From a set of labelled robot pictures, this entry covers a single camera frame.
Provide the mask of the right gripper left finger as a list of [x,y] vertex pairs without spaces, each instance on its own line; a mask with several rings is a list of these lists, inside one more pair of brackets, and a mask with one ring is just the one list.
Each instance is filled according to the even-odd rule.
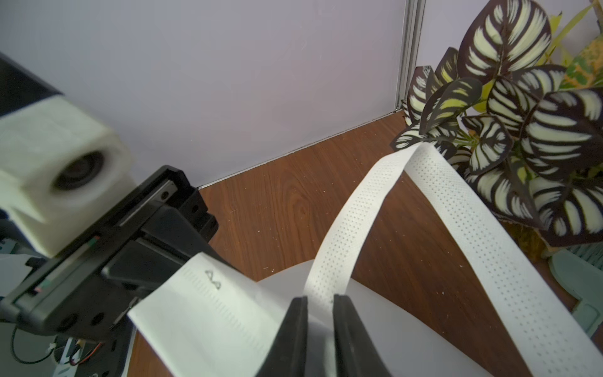
[[309,328],[308,299],[293,298],[256,376],[303,377]]

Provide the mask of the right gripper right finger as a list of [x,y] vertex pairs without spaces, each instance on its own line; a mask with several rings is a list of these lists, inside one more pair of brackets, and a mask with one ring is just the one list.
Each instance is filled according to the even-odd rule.
[[348,295],[335,295],[333,310],[337,376],[391,376]]

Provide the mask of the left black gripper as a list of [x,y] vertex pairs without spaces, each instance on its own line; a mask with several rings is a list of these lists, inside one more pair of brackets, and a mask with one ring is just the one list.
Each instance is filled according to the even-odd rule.
[[184,171],[164,166],[1,301],[1,319],[42,336],[107,339],[139,300],[199,253],[218,222]]

